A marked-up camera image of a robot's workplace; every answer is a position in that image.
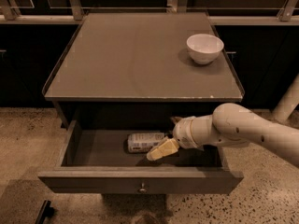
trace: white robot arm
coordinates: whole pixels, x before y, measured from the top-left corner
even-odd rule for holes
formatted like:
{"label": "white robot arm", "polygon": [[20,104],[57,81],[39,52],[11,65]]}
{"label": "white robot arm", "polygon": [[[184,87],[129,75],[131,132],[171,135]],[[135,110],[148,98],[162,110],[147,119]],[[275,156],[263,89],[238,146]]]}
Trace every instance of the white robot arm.
{"label": "white robot arm", "polygon": [[299,167],[299,130],[263,119],[241,105],[223,104],[212,115],[181,119],[173,131],[147,155],[151,161],[203,145],[243,147],[255,143]]}

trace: drawer handle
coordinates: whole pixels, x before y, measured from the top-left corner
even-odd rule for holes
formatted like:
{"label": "drawer handle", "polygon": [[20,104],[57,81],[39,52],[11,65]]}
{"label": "drawer handle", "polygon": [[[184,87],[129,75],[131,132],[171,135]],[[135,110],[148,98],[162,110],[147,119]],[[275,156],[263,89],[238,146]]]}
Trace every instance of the drawer handle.
{"label": "drawer handle", "polygon": [[145,189],[145,184],[144,184],[144,183],[141,184],[141,189],[139,189],[138,191],[139,191],[140,193],[143,193],[143,194],[148,192],[148,191]]}

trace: can label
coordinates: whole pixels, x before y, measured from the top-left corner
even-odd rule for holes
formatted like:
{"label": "can label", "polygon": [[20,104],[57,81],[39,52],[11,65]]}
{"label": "can label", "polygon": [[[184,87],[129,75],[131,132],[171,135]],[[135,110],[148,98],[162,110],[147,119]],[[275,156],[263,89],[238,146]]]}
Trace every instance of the can label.
{"label": "can label", "polygon": [[165,133],[133,133],[128,137],[130,153],[147,153],[157,146],[165,137]]}

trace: floor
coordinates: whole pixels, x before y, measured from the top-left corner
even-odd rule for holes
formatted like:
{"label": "floor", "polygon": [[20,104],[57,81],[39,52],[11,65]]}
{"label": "floor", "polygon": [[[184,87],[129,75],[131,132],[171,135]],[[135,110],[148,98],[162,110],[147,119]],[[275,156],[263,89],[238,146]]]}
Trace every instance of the floor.
{"label": "floor", "polygon": [[44,223],[299,223],[299,169],[254,144],[224,149],[245,177],[230,195],[55,194],[37,172],[55,165],[60,127],[51,108],[0,108],[1,224],[34,223],[44,200],[55,208]]}

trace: open drawer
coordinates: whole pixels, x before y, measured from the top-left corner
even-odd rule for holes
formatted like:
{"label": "open drawer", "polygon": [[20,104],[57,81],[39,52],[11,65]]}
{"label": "open drawer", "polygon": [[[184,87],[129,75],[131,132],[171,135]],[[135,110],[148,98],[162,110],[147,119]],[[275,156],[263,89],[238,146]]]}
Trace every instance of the open drawer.
{"label": "open drawer", "polygon": [[56,167],[38,177],[58,193],[230,193],[242,180],[220,148],[181,149],[150,162],[126,150],[134,130],[81,128],[74,118]]}

